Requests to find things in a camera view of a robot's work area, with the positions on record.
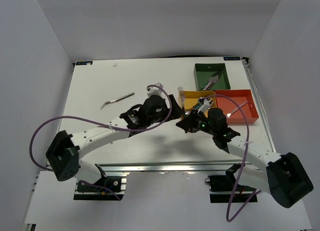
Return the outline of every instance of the white wall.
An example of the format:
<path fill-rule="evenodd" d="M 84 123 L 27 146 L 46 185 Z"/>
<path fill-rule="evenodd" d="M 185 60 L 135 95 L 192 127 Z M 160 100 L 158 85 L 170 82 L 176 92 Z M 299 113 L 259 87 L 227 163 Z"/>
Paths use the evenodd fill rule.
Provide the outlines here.
<path fill-rule="evenodd" d="M 303 201 L 320 230 L 320 0 L 281 0 L 249 62 L 279 153 L 299 156 L 314 191 Z"/>
<path fill-rule="evenodd" d="M 61 114 L 73 67 L 36 0 L 0 0 L 0 24 L 0 230 L 18 231 L 39 173 L 30 138 Z M 42 164 L 57 124 L 36 139 Z"/>
<path fill-rule="evenodd" d="M 72 61 L 250 56 L 280 0 L 38 0 Z"/>

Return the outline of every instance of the tweezers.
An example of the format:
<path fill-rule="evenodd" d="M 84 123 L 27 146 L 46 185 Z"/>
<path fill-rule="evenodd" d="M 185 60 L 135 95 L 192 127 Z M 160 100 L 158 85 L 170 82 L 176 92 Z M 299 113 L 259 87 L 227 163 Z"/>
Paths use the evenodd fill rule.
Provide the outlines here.
<path fill-rule="evenodd" d="M 245 102 L 243 102 L 242 104 L 239 105 L 240 108 L 242 108 L 243 106 L 245 106 L 248 103 L 248 101 L 246 100 Z M 230 118 L 231 115 L 233 115 L 236 111 L 238 111 L 239 108 L 236 107 L 234 110 L 232 110 L 230 113 L 228 113 L 226 115 L 227 118 Z"/>
<path fill-rule="evenodd" d="M 117 99 L 115 99 L 115 100 L 106 101 L 106 102 L 104 102 L 104 103 L 102 104 L 102 106 L 100 107 L 100 110 L 102 110 L 102 109 L 104 108 L 104 106 L 106 106 L 106 105 L 108 105 L 108 104 L 113 104 L 113 103 L 119 102 L 119 101 L 124 100 L 124 99 L 126 99 L 126 98 L 128 98 L 128 97 L 130 97 L 130 96 L 132 96 L 132 95 L 134 95 L 134 94 L 135 94 L 135 93 L 132 92 L 132 93 L 129 93 L 129 94 L 125 95 L 125 96 L 119 97 L 119 98 L 117 98 Z"/>

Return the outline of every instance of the small tool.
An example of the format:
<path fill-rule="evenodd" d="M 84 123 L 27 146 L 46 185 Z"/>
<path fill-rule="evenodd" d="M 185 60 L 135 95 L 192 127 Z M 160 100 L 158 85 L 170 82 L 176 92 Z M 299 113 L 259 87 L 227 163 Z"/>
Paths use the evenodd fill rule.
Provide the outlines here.
<path fill-rule="evenodd" d="M 106 102 L 104 102 L 104 103 L 102 104 L 102 106 L 100 107 L 100 110 L 102 110 L 102 109 L 104 108 L 104 106 L 106 106 L 106 105 L 108 105 L 108 104 L 113 104 L 113 103 L 119 102 L 119 101 L 121 101 L 121 100 L 124 100 L 124 99 L 132 96 L 132 95 L 135 95 L 135 93 L 132 92 L 132 93 L 129 93 L 129 94 L 125 95 L 125 96 L 119 97 L 119 98 L 117 98 L 117 99 L 115 99 L 115 100 L 106 101 Z"/>
<path fill-rule="evenodd" d="M 242 108 L 244 105 L 246 105 L 248 101 L 243 102 L 242 104 L 239 105 L 240 108 Z M 227 118 L 230 118 L 231 115 L 233 115 L 235 112 L 238 111 L 238 107 L 236 107 L 234 110 L 232 110 L 230 113 L 226 115 Z"/>
<path fill-rule="evenodd" d="M 212 106 L 214 104 L 214 101 L 211 100 L 211 98 L 206 98 L 206 100 L 208 101 L 208 103 Z M 187 117 L 192 110 L 198 110 L 202 105 L 204 105 L 205 99 L 203 97 L 198 99 L 198 103 L 196 103 L 192 108 L 190 109 L 186 109 L 184 111 L 184 114 L 182 115 L 182 118 Z"/>
<path fill-rule="evenodd" d="M 211 87 L 218 82 L 222 75 L 222 72 L 215 72 L 206 82 L 206 84 L 201 88 L 201 91 L 210 90 Z"/>

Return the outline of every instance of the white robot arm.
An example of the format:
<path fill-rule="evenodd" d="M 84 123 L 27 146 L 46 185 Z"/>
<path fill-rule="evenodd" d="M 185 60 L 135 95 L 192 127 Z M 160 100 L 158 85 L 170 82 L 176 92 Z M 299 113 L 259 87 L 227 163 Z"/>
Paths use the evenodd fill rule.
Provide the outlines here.
<path fill-rule="evenodd" d="M 240 158 L 244 157 L 246 139 L 228 127 L 221 109 L 211 108 L 208 117 L 205 117 L 204 112 L 208 108 L 206 99 L 201 99 L 197 110 L 186 113 L 171 94 L 170 113 L 161 92 L 151 88 L 148 96 L 143 104 L 133 106 L 112 120 L 109 125 L 113 128 L 98 126 L 73 134 L 68 134 L 65 130 L 57 133 L 46 157 L 58 181 L 76 177 L 90 184 L 103 186 L 107 178 L 105 173 L 97 164 L 84 161 L 85 155 L 104 145 L 142 133 L 152 124 L 180 119 L 182 116 L 183 119 L 176 126 L 186 133 L 202 131 L 210 134 L 218 148 Z M 283 207 L 291 207 L 313 190 L 298 157 L 292 153 L 281 155 L 250 143 L 246 160 L 256 168 L 245 166 L 239 184 L 271 194 Z M 239 164 L 233 165 L 227 170 L 227 176 L 235 181 L 234 176 L 238 175 L 239 168 Z"/>

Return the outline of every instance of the red tray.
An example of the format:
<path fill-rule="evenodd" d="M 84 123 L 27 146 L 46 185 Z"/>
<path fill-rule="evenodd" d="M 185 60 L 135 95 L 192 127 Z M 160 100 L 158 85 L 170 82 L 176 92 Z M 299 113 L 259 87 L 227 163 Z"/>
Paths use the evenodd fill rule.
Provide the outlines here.
<path fill-rule="evenodd" d="M 240 90 L 216 90 L 216 95 L 225 95 L 232 98 L 237 104 L 241 105 L 248 101 L 241 109 L 243 110 L 249 124 L 253 124 L 259 118 L 254 99 L 250 89 Z M 224 115 L 229 114 L 237 106 L 224 97 L 216 97 L 216 105 L 223 110 Z M 245 124 L 245 119 L 240 110 L 237 110 L 229 118 L 226 119 L 228 124 Z"/>

